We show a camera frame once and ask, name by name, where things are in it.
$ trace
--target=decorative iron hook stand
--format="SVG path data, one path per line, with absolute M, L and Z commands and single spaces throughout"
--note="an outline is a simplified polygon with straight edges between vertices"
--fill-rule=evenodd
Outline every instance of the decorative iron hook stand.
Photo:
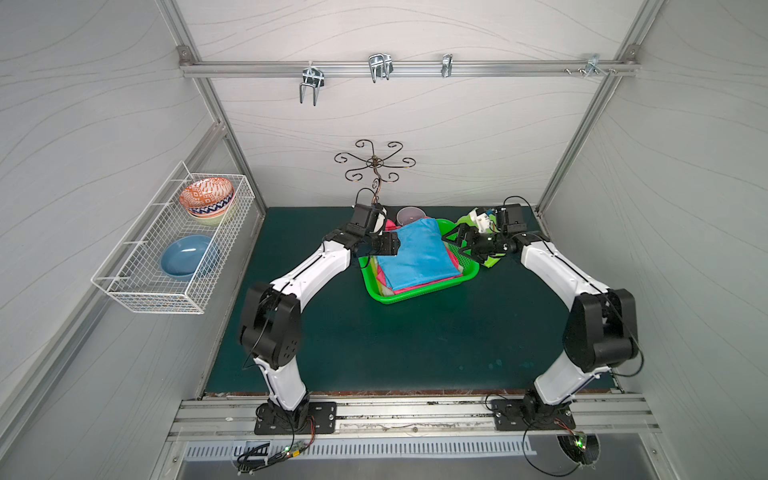
M 360 173 L 360 170 L 365 170 L 366 168 L 372 168 L 373 173 L 375 174 L 376 178 L 373 179 L 373 182 L 371 183 L 371 188 L 361 188 L 360 191 L 357 192 L 359 195 L 361 191 L 363 190 L 371 190 L 373 193 L 373 199 L 371 200 L 371 203 L 378 203 L 379 202 L 379 191 L 382 188 L 382 184 L 394 184 L 396 181 L 400 180 L 400 175 L 397 172 L 388 172 L 386 179 L 382 177 L 382 175 L 379 172 L 379 168 L 410 168 L 416 165 L 416 161 L 413 160 L 411 157 L 405 157 L 401 159 L 401 162 L 403 162 L 403 165 L 387 165 L 384 162 L 389 160 L 390 158 L 397 155 L 398 152 L 402 150 L 402 143 L 398 141 L 391 141 L 387 144 L 387 147 L 389 148 L 396 148 L 394 152 L 392 152 L 388 157 L 385 158 L 379 158 L 376 156 L 376 149 L 373 147 L 373 142 L 370 140 L 367 140 L 363 138 L 362 140 L 358 140 L 355 142 L 355 146 L 358 148 L 365 148 L 366 142 L 371 145 L 371 158 L 364 159 L 360 158 L 355 154 L 351 154 L 348 151 L 343 151 L 341 153 L 336 154 L 335 157 L 333 157 L 333 160 L 335 160 L 337 163 L 345 164 L 347 160 L 349 160 L 349 157 L 354 157 L 359 161 L 362 161 L 365 165 L 365 167 L 360 168 L 351 168 L 347 170 L 344 173 L 344 177 L 351 181 L 351 182 L 359 182 L 362 180 L 362 173 Z

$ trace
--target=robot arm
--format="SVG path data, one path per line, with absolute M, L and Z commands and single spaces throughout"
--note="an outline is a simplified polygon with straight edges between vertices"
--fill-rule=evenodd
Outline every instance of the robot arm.
M 564 257 L 552 242 L 522 233 L 521 263 L 536 273 L 570 310 L 564 350 L 534 382 L 523 413 L 529 421 L 553 415 L 600 374 L 638 353 L 634 298 L 611 290 Z
M 591 380 L 637 355 L 634 298 L 587 275 L 543 233 L 529 231 L 520 204 L 493 207 L 482 214 L 475 211 L 471 217 L 476 226 L 460 224 L 443 240 L 479 263 L 521 252 L 523 266 L 541 277 L 570 310 L 563 353 L 535 380 L 523 401 L 523 416 L 531 425 L 555 415 Z
M 346 270 L 354 254 L 397 254 L 397 233 L 383 232 L 385 219 L 381 205 L 356 205 L 352 220 L 326 235 L 299 266 L 246 292 L 240 344 L 261 370 L 270 391 L 270 408 L 296 428 L 304 425 L 309 404 L 296 364 L 301 312 L 326 283 Z

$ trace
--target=floor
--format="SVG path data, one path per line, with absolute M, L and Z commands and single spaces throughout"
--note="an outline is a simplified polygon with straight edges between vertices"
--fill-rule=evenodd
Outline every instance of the floor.
M 398 208 L 389 209 L 394 217 Z M 467 207 L 423 207 L 456 220 Z M 525 209 L 529 228 L 536 225 Z M 270 208 L 206 385 L 207 394 L 265 392 L 262 376 L 237 343 L 243 294 L 306 259 L 348 207 Z M 562 351 L 568 309 L 517 259 L 476 278 L 392 305 L 373 300 L 353 264 L 329 281 L 302 314 L 297 361 L 311 392 L 481 392 L 528 388 Z M 610 376 L 590 384 L 613 386 Z

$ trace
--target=black mounting plate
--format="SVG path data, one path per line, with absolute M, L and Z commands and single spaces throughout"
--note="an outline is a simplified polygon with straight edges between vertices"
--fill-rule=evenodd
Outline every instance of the black mounting plate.
M 525 423 L 522 417 L 522 406 L 522 399 L 491 400 L 491 410 L 494 412 L 493 420 L 496 430 L 500 432 L 524 432 L 528 429 L 528 424 Z M 575 429 L 576 423 L 570 413 L 571 410 L 567 406 L 561 407 L 557 414 L 547 417 L 546 422 L 537 422 L 531 427 L 531 430 L 562 430 L 562 427 L 554 423 L 554 419 L 560 419 L 568 428 Z
M 315 419 L 316 435 L 336 431 L 336 402 L 310 402 L 307 416 L 312 416 Z M 269 403 L 262 403 L 256 408 L 256 426 L 253 428 L 253 433 L 256 435 L 292 435 L 294 433 L 285 427 L 285 422 L 275 421 L 275 413 Z M 311 433 L 310 423 L 307 422 L 295 433 L 296 435 L 309 435 Z

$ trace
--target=folded cloth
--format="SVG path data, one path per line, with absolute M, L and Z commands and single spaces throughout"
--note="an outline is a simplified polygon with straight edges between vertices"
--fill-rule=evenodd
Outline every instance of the folded cloth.
M 445 280 L 461 273 L 454 266 L 442 242 L 434 218 L 422 218 L 397 229 L 400 248 L 394 257 L 377 257 L 393 291 Z
M 386 277 L 384 275 L 384 270 L 382 270 L 382 267 L 379 264 L 376 264 L 375 265 L 376 282 L 379 284 L 379 291 L 382 293 L 383 296 L 392 296 L 392 295 L 397 295 L 398 293 L 404 293 L 404 292 L 409 292 L 410 290 L 416 290 L 417 288 L 422 288 L 423 286 L 433 285 L 435 283 L 445 282 L 450 279 L 459 278 L 464 271 L 464 267 L 461 266 L 461 264 L 458 262 L 458 259 L 456 258 L 456 255 L 454 255 L 453 252 L 448 247 L 445 248 L 445 251 L 447 251 L 449 257 L 451 257 L 451 263 L 453 263 L 453 266 L 455 266 L 456 269 L 459 271 L 459 275 L 451 276 L 449 278 L 444 278 L 442 280 L 435 280 L 434 282 L 423 283 L 422 285 L 409 286 L 408 288 L 392 291 L 390 288 L 386 286 Z

